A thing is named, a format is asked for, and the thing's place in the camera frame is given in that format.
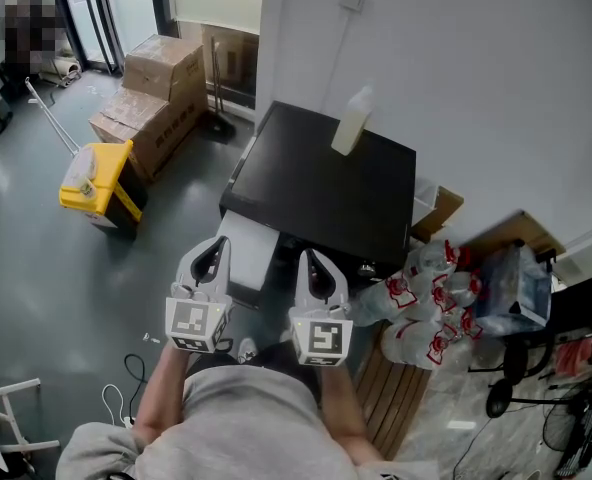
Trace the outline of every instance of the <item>forearm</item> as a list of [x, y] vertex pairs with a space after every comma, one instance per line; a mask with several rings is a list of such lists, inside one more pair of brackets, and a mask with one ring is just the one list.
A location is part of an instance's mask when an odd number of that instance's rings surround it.
[[323, 422], [332, 438], [366, 437], [367, 426], [347, 367], [321, 370]]
[[138, 407], [134, 431], [151, 443], [169, 427], [182, 421], [183, 386], [189, 354], [172, 347], [163, 349]]

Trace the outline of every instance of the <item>person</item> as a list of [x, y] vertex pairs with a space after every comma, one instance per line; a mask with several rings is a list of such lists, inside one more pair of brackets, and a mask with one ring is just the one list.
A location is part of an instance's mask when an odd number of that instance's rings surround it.
[[416, 480], [367, 438], [347, 368], [298, 364], [289, 341], [236, 360], [167, 344], [133, 428], [87, 423], [62, 453], [57, 480]]

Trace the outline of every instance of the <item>gray floor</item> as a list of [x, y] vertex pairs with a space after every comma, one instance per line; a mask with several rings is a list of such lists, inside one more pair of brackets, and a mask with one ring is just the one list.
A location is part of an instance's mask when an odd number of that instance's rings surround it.
[[[87, 73], [55, 92], [51, 110], [76, 141], [96, 141], [87, 120], [118, 85]], [[251, 124], [235, 124], [227, 145], [194, 136], [183, 146], [150, 188], [132, 243], [59, 206], [69, 153], [38, 107], [14, 105], [0, 136], [0, 385], [41, 379], [38, 394], [13, 398], [30, 441], [66, 443], [77, 425], [109, 421], [103, 386], [116, 384], [126, 403], [136, 386], [123, 366], [126, 354], [141, 355], [151, 373], [165, 342], [164, 301], [178, 261], [216, 232], [220, 194], [251, 137]], [[226, 334], [251, 329], [273, 340], [279, 332], [264, 329], [262, 316], [249, 310], [234, 319]], [[145, 333], [161, 344], [143, 341]], [[35, 454], [43, 478], [53, 475], [57, 457]]]

